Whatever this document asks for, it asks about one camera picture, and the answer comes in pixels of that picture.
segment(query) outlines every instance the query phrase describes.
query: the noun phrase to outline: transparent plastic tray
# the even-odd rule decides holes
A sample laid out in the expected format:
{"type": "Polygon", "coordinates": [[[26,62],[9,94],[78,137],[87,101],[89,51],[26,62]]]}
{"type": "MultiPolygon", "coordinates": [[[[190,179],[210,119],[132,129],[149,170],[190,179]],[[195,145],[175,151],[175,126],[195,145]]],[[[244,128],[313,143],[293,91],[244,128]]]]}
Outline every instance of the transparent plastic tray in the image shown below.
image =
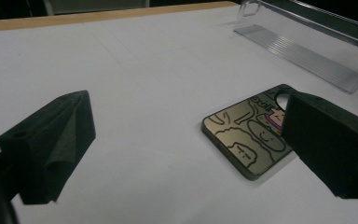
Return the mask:
{"type": "Polygon", "coordinates": [[[244,0],[234,31],[352,93],[358,89],[358,22],[293,0],[244,0]]]}

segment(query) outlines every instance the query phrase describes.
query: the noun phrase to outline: cartoon illustration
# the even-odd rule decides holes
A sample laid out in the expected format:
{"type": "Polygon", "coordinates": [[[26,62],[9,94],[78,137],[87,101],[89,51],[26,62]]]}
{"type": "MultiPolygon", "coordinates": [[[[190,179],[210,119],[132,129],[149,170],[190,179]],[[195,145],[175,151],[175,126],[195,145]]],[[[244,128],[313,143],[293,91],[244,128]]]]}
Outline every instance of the cartoon illustration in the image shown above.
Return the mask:
{"type": "Polygon", "coordinates": [[[274,162],[270,152],[263,148],[261,143],[252,135],[241,128],[231,128],[226,131],[218,132],[216,137],[239,159],[245,162],[245,166],[254,174],[262,174],[274,162]],[[238,147],[245,151],[251,159],[243,157],[238,147]],[[249,151],[253,151],[256,156],[252,157],[249,151]]]}
{"type": "Polygon", "coordinates": [[[252,164],[257,162],[257,154],[251,148],[241,143],[234,143],[231,152],[245,165],[249,168],[252,164]]]}
{"type": "Polygon", "coordinates": [[[281,90],[291,88],[281,85],[264,91],[203,121],[204,131],[231,152],[252,178],[263,174],[291,150],[281,138],[284,111],[275,102],[281,90]]]}
{"type": "Polygon", "coordinates": [[[240,125],[253,117],[254,114],[255,109],[250,105],[250,102],[244,101],[210,116],[208,120],[218,125],[230,125],[231,122],[234,125],[240,125]]]}
{"type": "Polygon", "coordinates": [[[264,147],[267,147],[273,151],[284,151],[286,149],[286,144],[283,142],[280,136],[259,122],[252,119],[249,120],[248,128],[253,136],[261,144],[263,144],[264,147]]]}
{"type": "Polygon", "coordinates": [[[273,132],[281,135],[284,111],[272,108],[272,114],[262,114],[257,116],[257,120],[269,127],[273,132]]]}

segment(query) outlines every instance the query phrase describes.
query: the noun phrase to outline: white table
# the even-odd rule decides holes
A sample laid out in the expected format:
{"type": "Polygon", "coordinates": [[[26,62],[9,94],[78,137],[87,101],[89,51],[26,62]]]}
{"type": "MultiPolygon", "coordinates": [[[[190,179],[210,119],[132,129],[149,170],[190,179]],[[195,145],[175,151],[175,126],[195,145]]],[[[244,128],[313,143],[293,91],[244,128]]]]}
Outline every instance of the white table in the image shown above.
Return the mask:
{"type": "Polygon", "coordinates": [[[0,31],[0,134],[88,90],[97,138],[57,203],[27,223],[358,223],[294,154],[254,182],[201,120],[286,83],[358,115],[348,95],[232,32],[239,7],[0,31]]]}

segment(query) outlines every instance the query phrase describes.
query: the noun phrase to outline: cartoon face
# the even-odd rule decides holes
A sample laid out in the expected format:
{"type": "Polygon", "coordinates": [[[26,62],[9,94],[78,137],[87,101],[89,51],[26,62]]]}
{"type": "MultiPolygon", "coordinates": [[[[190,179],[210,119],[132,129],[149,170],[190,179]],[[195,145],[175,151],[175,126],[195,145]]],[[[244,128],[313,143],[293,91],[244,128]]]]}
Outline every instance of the cartoon face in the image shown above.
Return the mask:
{"type": "Polygon", "coordinates": [[[246,145],[236,143],[231,151],[247,168],[257,161],[255,151],[246,145]]]}
{"type": "Polygon", "coordinates": [[[282,110],[276,110],[272,109],[273,114],[268,115],[269,120],[273,121],[274,124],[276,124],[277,128],[282,127],[284,112],[282,110]]]}
{"type": "Polygon", "coordinates": [[[248,128],[252,135],[260,141],[263,146],[274,151],[284,151],[286,149],[286,144],[280,136],[271,132],[267,127],[263,126],[259,122],[249,120],[248,128]]]}

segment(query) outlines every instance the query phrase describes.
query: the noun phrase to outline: wooden table edge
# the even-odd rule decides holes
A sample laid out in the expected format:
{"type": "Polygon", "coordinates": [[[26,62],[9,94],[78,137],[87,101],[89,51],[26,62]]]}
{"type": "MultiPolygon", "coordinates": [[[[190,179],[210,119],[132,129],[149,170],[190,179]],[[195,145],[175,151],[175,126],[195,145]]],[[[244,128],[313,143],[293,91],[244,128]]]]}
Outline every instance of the wooden table edge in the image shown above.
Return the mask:
{"type": "Polygon", "coordinates": [[[79,13],[61,16],[46,16],[21,18],[12,20],[0,20],[0,31],[15,30],[24,28],[35,28],[43,26],[54,26],[71,23],[81,23],[87,21],[105,21],[114,19],[124,19],[130,17],[142,17],[150,15],[158,15],[164,13],[174,13],[183,11],[212,9],[218,7],[232,7],[237,6],[236,3],[229,1],[188,4],[168,7],[143,7],[136,9],[114,10],[114,11],[100,11],[91,13],[79,13]]]}

